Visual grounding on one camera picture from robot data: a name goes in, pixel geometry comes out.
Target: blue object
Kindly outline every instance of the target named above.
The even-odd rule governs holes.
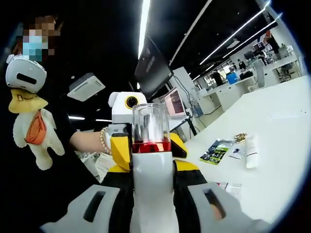
[[[237,77],[237,74],[234,72],[234,73],[232,73],[232,74],[228,74],[228,75],[227,75],[227,79],[228,79],[228,82],[229,82],[230,84],[234,84],[234,83],[237,82],[238,77]]]

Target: ceiling light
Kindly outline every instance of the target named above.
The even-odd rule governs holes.
[[[95,121],[112,122],[112,120],[96,119]]]
[[[71,120],[84,120],[85,117],[79,117],[79,116],[69,116],[69,119]]]
[[[264,8],[259,11],[257,14],[255,14],[253,17],[251,17],[246,23],[244,23],[239,29],[237,29],[230,37],[228,37],[220,46],[218,46],[213,52],[210,53],[209,56],[207,56],[201,63],[202,65],[208,58],[211,57],[218,49],[220,49],[225,43],[227,43],[232,37],[234,37],[239,31],[241,31],[247,24],[249,24],[251,21],[253,21],[255,18],[257,18],[262,12],[266,10],[266,7],[270,4],[271,1],[268,1]]]
[[[205,71],[208,71],[209,69],[211,69],[215,64],[212,64],[209,68],[207,68]]]
[[[142,11],[141,11],[141,20],[140,20],[140,31],[139,31],[139,45],[138,45],[138,59],[145,44],[148,13],[150,8],[150,0],[143,0]]]
[[[245,40],[243,43],[241,43],[239,46],[237,46],[235,49],[231,50],[229,53],[227,53],[225,56],[223,56],[223,58],[227,57],[229,54],[231,54],[232,52],[234,52],[235,50],[237,50],[239,47],[241,47],[243,44],[245,44],[247,41],[249,41],[250,39],[252,39],[254,36],[258,35],[260,32],[262,32],[263,30],[267,29],[268,27],[270,27],[272,24],[274,24],[276,22],[276,20],[278,18],[280,18],[282,16],[282,14],[280,14],[273,22],[269,23],[267,26],[265,26],[264,28],[260,29],[258,32],[256,32],[254,35],[252,35],[250,38],[248,38],[247,40]]]
[[[196,79],[199,78],[199,77],[200,77],[200,75],[196,76],[192,81],[196,80]]]

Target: bracelet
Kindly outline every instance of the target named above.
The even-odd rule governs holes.
[[[105,142],[105,132],[107,131],[107,127],[103,128],[100,133],[99,133],[99,138],[100,138],[100,141],[101,141],[101,145],[102,147],[104,148],[104,151],[105,153],[111,155],[111,150],[108,148],[106,142]]]

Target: white tube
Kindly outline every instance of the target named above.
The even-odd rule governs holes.
[[[169,152],[133,153],[134,219],[141,233],[173,233],[173,157]]]
[[[246,136],[246,168],[255,168],[259,165],[258,144],[255,134]]]

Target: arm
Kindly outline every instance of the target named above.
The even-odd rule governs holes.
[[[101,145],[99,133],[75,132],[69,142],[80,152],[105,152]]]

